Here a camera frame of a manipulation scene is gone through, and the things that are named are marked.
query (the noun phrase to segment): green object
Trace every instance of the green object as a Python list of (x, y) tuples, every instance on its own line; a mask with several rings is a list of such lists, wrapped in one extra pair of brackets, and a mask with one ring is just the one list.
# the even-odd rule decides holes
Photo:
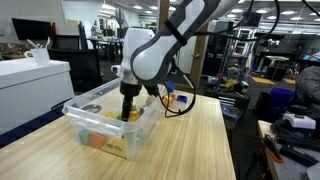
[(296, 133), (297, 138), (304, 138), (304, 135), (302, 133), (297, 132)]
[(82, 129), (79, 133), (81, 144), (83, 145), (90, 145), (90, 131), (87, 129)]

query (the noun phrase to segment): ceiling light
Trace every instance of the ceiling light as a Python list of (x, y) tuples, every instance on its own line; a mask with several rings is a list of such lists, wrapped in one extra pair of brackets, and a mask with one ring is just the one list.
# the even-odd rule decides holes
[(141, 6), (133, 6), (135, 9), (143, 9)]
[(157, 6), (151, 6), (150, 9), (158, 10), (158, 7)]
[(231, 12), (233, 12), (233, 13), (241, 13), (241, 12), (243, 12), (243, 10), (242, 9), (232, 9)]
[(291, 18), (290, 20), (299, 21), (299, 20), (301, 20), (301, 19), (304, 19), (304, 18), (301, 18), (301, 17), (293, 17), (293, 18)]
[(103, 9), (116, 9), (115, 7), (109, 6), (109, 5), (107, 5), (107, 4), (102, 4), (102, 8), (103, 8)]
[(111, 16), (109, 16), (109, 15), (105, 15), (105, 14), (101, 14), (101, 13), (99, 13), (98, 15), (99, 15), (99, 16), (104, 16), (104, 17), (111, 17)]
[(295, 14), (295, 13), (296, 13), (295, 11), (283, 11), (281, 14), (291, 15), (291, 14)]
[(268, 13), (269, 11), (265, 10), (265, 9), (259, 9), (256, 11), (256, 13), (259, 13), (259, 14), (265, 14), (265, 13)]
[(170, 6), (170, 7), (169, 7), (169, 10), (170, 10), (170, 11), (175, 11), (175, 10), (176, 10), (176, 8), (175, 8), (175, 7)]
[(227, 17), (231, 17), (231, 18), (233, 18), (233, 17), (237, 17), (236, 15), (234, 15), (234, 14), (228, 14), (227, 15)]
[[(319, 13), (320, 13), (320, 12), (319, 12)], [(316, 15), (316, 13), (311, 13), (310, 15), (311, 15), (311, 16), (315, 16), (315, 15)]]
[(269, 16), (267, 19), (277, 19), (277, 16)]
[(303, 32), (302, 34), (316, 35), (317, 33), (315, 33), (315, 32)]

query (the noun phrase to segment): yellow object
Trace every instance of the yellow object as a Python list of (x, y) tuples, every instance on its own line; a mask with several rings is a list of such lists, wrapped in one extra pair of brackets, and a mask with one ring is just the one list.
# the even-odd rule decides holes
[(257, 83), (272, 84), (272, 85), (276, 84), (276, 83), (272, 82), (270, 79), (255, 78), (255, 77), (252, 77), (252, 79)]
[(296, 84), (296, 80), (293, 80), (293, 79), (284, 78), (283, 81), (286, 82), (286, 83), (289, 83), (289, 84)]
[(224, 86), (226, 88), (231, 88), (233, 85), (237, 84), (237, 81), (234, 79), (229, 80)]
[(133, 122), (137, 120), (137, 110), (136, 109), (131, 109), (130, 115), (129, 115), (129, 122)]
[(124, 139), (111, 138), (104, 146), (102, 146), (101, 150), (123, 158), (127, 157), (126, 143)]
[(107, 112), (104, 114), (104, 116), (109, 117), (109, 118), (114, 118), (114, 113), (113, 112)]
[[(163, 102), (165, 105), (167, 105), (167, 104), (168, 104), (168, 96), (163, 96), (163, 97), (162, 97), (162, 102)], [(173, 102), (173, 100), (172, 100), (172, 98), (170, 97), (169, 106), (168, 106), (168, 107), (172, 106), (172, 102)]]
[(175, 94), (170, 94), (170, 97), (171, 97), (173, 100), (176, 100), (176, 95), (175, 95)]

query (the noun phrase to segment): monitor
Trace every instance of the monitor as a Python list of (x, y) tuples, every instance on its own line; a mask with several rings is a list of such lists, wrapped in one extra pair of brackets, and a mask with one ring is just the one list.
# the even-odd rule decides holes
[(12, 18), (19, 40), (47, 40), (51, 34), (51, 23)]

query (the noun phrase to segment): carpet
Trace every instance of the carpet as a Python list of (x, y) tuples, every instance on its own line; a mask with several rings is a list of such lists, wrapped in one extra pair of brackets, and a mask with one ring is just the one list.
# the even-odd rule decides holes
[(272, 84), (272, 85), (276, 84), (273, 81), (271, 81), (270, 79), (257, 78), (257, 77), (252, 77), (252, 79), (257, 83)]

